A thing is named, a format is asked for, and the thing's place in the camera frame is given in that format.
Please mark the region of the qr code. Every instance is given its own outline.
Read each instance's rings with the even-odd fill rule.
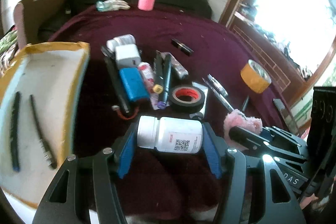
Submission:
[[[175,142],[175,151],[188,151],[190,141],[186,140],[176,140]]]

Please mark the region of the purple cloth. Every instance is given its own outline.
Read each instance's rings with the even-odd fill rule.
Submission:
[[[74,153],[79,157],[96,154],[124,135],[130,121],[120,120],[111,106],[117,103],[100,47],[113,37],[132,34],[142,53],[142,61],[151,65],[155,51],[171,52],[189,71],[190,81],[203,83],[202,77],[214,76],[227,90],[229,101],[240,109],[246,96],[250,102],[247,116],[261,118],[264,126],[286,129],[273,98],[284,101],[277,87],[270,85],[262,94],[251,91],[240,71],[249,59],[257,58],[225,26],[211,20],[189,16],[177,10],[146,12],[130,10],[98,12],[90,7],[73,17],[49,40],[90,44],[91,58],[85,74],[76,120]],[[171,44],[176,38],[194,50],[188,57]],[[158,118],[188,118],[186,114],[152,110],[142,104],[139,115]],[[227,110],[209,91],[205,121],[223,137]],[[200,155],[169,155],[138,148],[125,179],[117,183],[126,215],[149,215],[161,219],[180,217],[185,211],[207,210],[219,201],[221,185]]]

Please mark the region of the white power adapter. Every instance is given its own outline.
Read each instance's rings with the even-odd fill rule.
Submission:
[[[118,69],[137,68],[141,62],[137,46],[128,44],[115,47],[115,62]]]

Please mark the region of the black electrical tape roll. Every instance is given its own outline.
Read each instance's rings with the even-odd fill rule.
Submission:
[[[205,94],[193,85],[178,85],[170,89],[169,100],[173,110],[192,114],[202,109]]]

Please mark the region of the white pill bottle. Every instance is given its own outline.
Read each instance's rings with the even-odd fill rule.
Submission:
[[[195,120],[141,116],[137,145],[160,152],[197,153],[203,141],[202,124]]]

